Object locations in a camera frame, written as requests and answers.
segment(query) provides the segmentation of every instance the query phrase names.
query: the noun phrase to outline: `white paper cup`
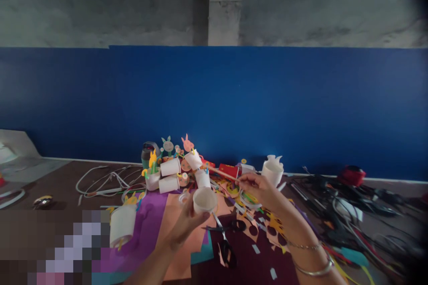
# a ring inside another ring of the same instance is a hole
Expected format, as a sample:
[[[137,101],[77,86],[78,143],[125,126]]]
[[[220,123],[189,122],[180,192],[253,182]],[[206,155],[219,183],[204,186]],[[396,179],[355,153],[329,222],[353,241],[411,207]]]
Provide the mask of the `white paper cup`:
[[[197,170],[202,166],[201,157],[199,157],[199,154],[196,151],[196,149],[195,149],[195,154],[193,154],[193,151],[191,151],[184,156],[184,159],[187,161],[190,167],[192,167],[193,170]]]
[[[195,214],[213,212],[217,206],[217,196],[210,187],[198,188],[193,195],[193,208]]]
[[[198,188],[210,187],[210,175],[206,173],[205,170],[200,169],[195,172],[196,184],[198,184]]]
[[[160,172],[162,173],[162,176],[169,176],[177,173],[179,174],[181,172],[181,167],[178,157],[169,160],[166,163],[160,164]]]
[[[240,164],[240,166],[242,168],[241,175],[249,173],[249,172],[256,172],[255,168],[251,165]]]
[[[157,169],[157,173],[154,173],[153,175],[149,175],[148,173],[152,172],[152,169],[149,168],[146,176],[148,179],[146,179],[146,186],[147,190],[154,191],[159,188],[159,179],[161,178],[161,171],[159,168]]]
[[[111,214],[110,248],[119,247],[129,242],[134,234],[137,205],[120,206]]]
[[[178,183],[177,174],[170,175],[168,177],[165,177],[159,180],[159,192],[161,194],[170,192],[173,190],[177,190],[179,188],[180,188],[180,185]]]
[[[265,161],[263,164],[262,175],[265,176],[268,180],[271,181],[273,186],[277,187],[281,181],[282,174],[284,173],[284,169],[271,163],[269,161]]]

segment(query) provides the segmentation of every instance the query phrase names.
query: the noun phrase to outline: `red wire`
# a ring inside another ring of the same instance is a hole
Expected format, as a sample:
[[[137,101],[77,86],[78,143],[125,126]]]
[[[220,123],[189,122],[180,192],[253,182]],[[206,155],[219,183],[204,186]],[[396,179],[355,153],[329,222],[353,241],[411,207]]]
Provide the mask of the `red wire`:
[[[381,257],[381,256],[379,256],[376,252],[375,252],[375,250],[373,249],[373,247],[370,245],[370,243],[361,235],[361,233],[357,230],[357,229],[355,229],[354,228],[354,232],[358,235],[358,237],[363,241],[363,243],[364,244],[366,244],[366,246],[368,247],[368,249],[373,253],[373,255],[375,255],[378,259],[380,259],[382,262],[384,262],[385,264],[387,264],[386,263],[386,261]]]

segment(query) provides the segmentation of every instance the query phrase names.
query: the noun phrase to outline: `teal paper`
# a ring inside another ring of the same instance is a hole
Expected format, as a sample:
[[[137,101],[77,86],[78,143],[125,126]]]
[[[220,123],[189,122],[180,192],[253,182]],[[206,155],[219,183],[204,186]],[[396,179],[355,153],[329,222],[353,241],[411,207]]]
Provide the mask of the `teal paper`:
[[[211,241],[211,233],[208,232],[208,244],[202,244],[200,252],[190,254],[190,263],[198,264],[204,261],[209,261],[214,258],[213,243]]]
[[[342,255],[349,259],[351,262],[356,263],[360,266],[369,266],[369,261],[367,260],[367,258],[364,256],[363,253],[361,252],[357,252],[354,251],[352,249],[346,248],[346,247],[342,247]]]

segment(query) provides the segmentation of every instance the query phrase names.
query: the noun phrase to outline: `scissors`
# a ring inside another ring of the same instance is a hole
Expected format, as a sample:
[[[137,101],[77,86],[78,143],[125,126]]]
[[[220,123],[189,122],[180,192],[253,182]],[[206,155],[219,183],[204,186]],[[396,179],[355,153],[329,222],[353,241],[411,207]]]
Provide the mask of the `scissors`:
[[[241,220],[233,220],[228,227],[224,228],[214,213],[213,216],[217,222],[218,227],[204,227],[204,229],[221,232],[223,234],[223,241],[220,243],[220,253],[222,255],[223,262],[226,267],[235,268],[238,265],[238,261],[232,246],[227,241],[225,231],[232,229],[233,231],[242,232],[247,228],[247,226]]]

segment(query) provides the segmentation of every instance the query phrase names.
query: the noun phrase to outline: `pink paper bunny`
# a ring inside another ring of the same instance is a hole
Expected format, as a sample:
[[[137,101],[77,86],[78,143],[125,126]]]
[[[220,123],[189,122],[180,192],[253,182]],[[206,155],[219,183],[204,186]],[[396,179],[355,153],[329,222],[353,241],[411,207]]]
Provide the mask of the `pink paper bunny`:
[[[181,138],[181,140],[183,141],[183,146],[185,151],[191,152],[192,148],[195,148],[195,145],[187,138],[187,134],[186,134],[186,140],[184,140],[183,137]]]

